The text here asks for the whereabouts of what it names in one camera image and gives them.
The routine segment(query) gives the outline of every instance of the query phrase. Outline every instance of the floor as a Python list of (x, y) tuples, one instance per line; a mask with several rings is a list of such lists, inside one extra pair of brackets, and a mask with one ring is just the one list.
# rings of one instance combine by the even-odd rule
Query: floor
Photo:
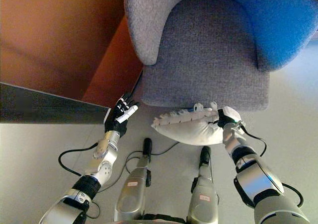
[[(272, 73), (270, 107), (262, 112), (242, 113), (250, 133), (269, 144), (265, 162), (281, 181), (295, 186), (304, 198), (303, 212), (318, 223), (318, 43), (312, 43), (284, 69)], [(110, 182), (117, 178), (126, 155), (142, 148), (143, 139), (153, 140), (154, 152), (174, 143), (150, 127), (155, 116), (167, 109), (142, 106), (128, 123), (120, 140), (119, 155)], [(1, 131), (1, 213), (0, 223), (37, 223), (45, 211), (76, 181), (61, 169), (58, 155), (74, 148), (88, 147), (103, 136), (102, 125), (0, 124)], [(256, 151), (262, 143), (248, 139)], [(147, 213), (185, 218), (190, 188), (197, 175), (201, 147), (179, 144), (168, 153), (154, 156), (152, 185), (147, 190)], [(220, 196), (220, 224), (251, 224), (253, 210), (245, 206), (233, 185), (235, 166), (223, 145), (211, 146), (215, 186)], [(68, 154), (64, 163), (81, 172), (90, 151)], [(129, 163), (133, 168), (135, 161)], [(96, 196), (101, 216), (87, 223), (112, 220), (114, 205), (128, 173), (109, 190)], [(286, 195), (295, 203), (297, 196)], [(96, 214), (95, 207), (90, 211)]]

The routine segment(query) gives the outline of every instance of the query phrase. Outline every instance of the wooden panel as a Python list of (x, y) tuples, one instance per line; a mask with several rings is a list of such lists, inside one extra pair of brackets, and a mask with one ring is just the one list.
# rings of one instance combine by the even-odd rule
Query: wooden panel
[(124, 92), (133, 89), (142, 68), (123, 17), (82, 101), (113, 107)]
[(0, 80), (81, 99), (123, 15), (123, 0), (1, 0)]

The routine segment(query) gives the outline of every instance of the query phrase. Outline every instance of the black cable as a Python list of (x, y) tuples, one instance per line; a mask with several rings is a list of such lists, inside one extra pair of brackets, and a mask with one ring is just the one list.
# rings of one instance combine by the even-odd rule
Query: black cable
[(77, 172), (75, 172), (74, 170), (72, 170), (72, 169), (70, 169), (70, 168), (67, 168), (67, 167), (62, 163), (62, 161), (61, 161), (62, 156), (65, 155), (66, 153), (90, 150), (90, 149), (95, 148), (97, 145), (98, 145), (98, 143), (95, 143), (95, 144), (93, 144), (91, 147), (88, 147), (88, 148), (84, 148), (84, 149), (70, 149), (70, 150), (64, 151), (63, 153), (60, 154), (60, 156), (59, 156), (59, 158), (58, 158), (58, 161), (59, 161), (60, 166), (61, 166), (63, 169), (65, 169), (66, 171), (68, 171), (68, 172), (71, 172), (71, 173), (73, 173), (73, 174), (75, 174), (75, 175), (77, 175), (77, 176), (81, 176), (80, 173), (77, 173)]
[(262, 156), (265, 154), (266, 150), (267, 150), (267, 143), (266, 143), (266, 141), (265, 141), (264, 139), (260, 138), (260, 137), (251, 135), (249, 132), (247, 132), (247, 130), (246, 130), (246, 128), (245, 128), (244, 125), (241, 125), (240, 127), (241, 127), (242, 130), (245, 132), (245, 134), (247, 134), (248, 136), (250, 136), (250, 137), (252, 137), (252, 138), (254, 138), (254, 139), (257, 139), (257, 140), (259, 140), (259, 141), (262, 141), (262, 142), (264, 143), (264, 150), (263, 150), (263, 152), (260, 154), (260, 157), (262, 157)]
[[(179, 143), (180, 143), (180, 142), (176, 142), (176, 143), (174, 143), (171, 147), (169, 147), (168, 149), (166, 149), (166, 150), (164, 150), (164, 151), (162, 151), (162, 152), (160, 152), (160, 153), (151, 153), (151, 155), (156, 156), (156, 155), (162, 155), (162, 154), (164, 154), (164, 153), (167, 153), (169, 150), (171, 150), (173, 147), (175, 147), (175, 146), (176, 146), (177, 144), (179, 144)], [(135, 158), (135, 157), (129, 158), (129, 156), (131, 156), (133, 153), (137, 153), (137, 152), (138, 152), (138, 153), (142, 153), (142, 151), (136, 150), (136, 151), (130, 152), (130, 153), (127, 155), (126, 160), (125, 160), (125, 163), (124, 163), (124, 166), (122, 167), (122, 169), (121, 169), (121, 171), (120, 171), (120, 173), (119, 173), (119, 176), (116, 178), (116, 180), (115, 180), (112, 184), (110, 184), (109, 186), (107, 186), (106, 188), (100, 190), (98, 193), (104, 192), (105, 190), (107, 190), (107, 189), (111, 188), (112, 186), (114, 186), (114, 185), (119, 181), (119, 179), (121, 178), (121, 176), (122, 176), (122, 174), (123, 174), (123, 171), (124, 171), (124, 169), (125, 169), (125, 167), (126, 167), (126, 165), (127, 165), (127, 162), (129, 162), (130, 160), (132, 160), (132, 159)]]
[[(132, 160), (132, 159), (134, 159), (134, 158), (140, 159), (139, 157), (132, 157), (132, 158), (130, 158), (129, 160)], [(131, 172), (128, 170), (127, 164), (128, 164), (128, 162), (126, 162), (126, 164), (125, 164), (126, 171), (127, 171), (129, 174), (131, 174)]]
[(99, 216), (100, 216), (100, 206), (99, 206), (96, 202), (94, 202), (94, 201), (92, 201), (92, 203), (95, 203), (95, 205), (98, 207), (98, 215), (95, 216), (95, 217), (91, 217), (91, 216), (89, 216), (89, 215), (86, 214), (86, 216), (87, 216), (88, 218), (91, 218), (91, 219), (97, 219), (97, 218), (99, 218)]
[(118, 182), (118, 180), (121, 178), (121, 175), (123, 174), (123, 171), (124, 171), (124, 169), (125, 169), (125, 167), (126, 167), (127, 162), (131, 160), (131, 159), (129, 159), (129, 156), (132, 155), (133, 153), (137, 153), (137, 152), (142, 153), (142, 151), (136, 150), (136, 151), (130, 152), (130, 153), (127, 155), (126, 160), (125, 160), (125, 163), (124, 163), (124, 166), (123, 166), (123, 168), (121, 169), (121, 171), (120, 171), (120, 173), (119, 173), (119, 176), (116, 178), (116, 180), (115, 180), (112, 184), (110, 184), (109, 186), (107, 186), (106, 188), (104, 188), (104, 189), (98, 191), (98, 193), (104, 192), (105, 190), (111, 188), (112, 186), (114, 186), (114, 185)]
[(301, 194), (301, 192), (299, 192), (296, 188), (294, 188), (293, 186), (290, 186), (286, 183), (282, 183), (282, 185), (286, 188), (289, 188), (290, 190), (293, 190), (299, 197), (299, 203), (297, 204), (297, 207), (301, 208), (304, 204), (304, 197)]
[(180, 142), (176, 142), (176, 143), (174, 143), (170, 148), (168, 148), (168, 149), (166, 149), (165, 151), (162, 151), (162, 152), (160, 152), (160, 153), (151, 153), (151, 155), (162, 155), (162, 154), (164, 154), (164, 153), (167, 153), (170, 149), (172, 149), (173, 147), (175, 147), (177, 144), (179, 144)]

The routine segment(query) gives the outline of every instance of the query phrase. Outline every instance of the white label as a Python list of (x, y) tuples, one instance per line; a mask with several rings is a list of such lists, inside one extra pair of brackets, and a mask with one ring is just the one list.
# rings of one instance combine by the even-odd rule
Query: white label
[(127, 184), (127, 187), (135, 187), (135, 186), (137, 186), (138, 185), (138, 182), (129, 182), (128, 184)]
[(200, 200), (204, 200), (204, 201), (210, 201), (210, 197), (208, 196), (204, 196), (204, 195), (200, 195)]

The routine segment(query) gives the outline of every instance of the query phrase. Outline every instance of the gray armchair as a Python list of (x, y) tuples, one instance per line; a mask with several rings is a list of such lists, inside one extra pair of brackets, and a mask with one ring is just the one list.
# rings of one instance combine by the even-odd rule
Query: gray armchair
[(269, 72), (318, 27), (318, 0), (125, 0), (151, 106), (268, 106)]

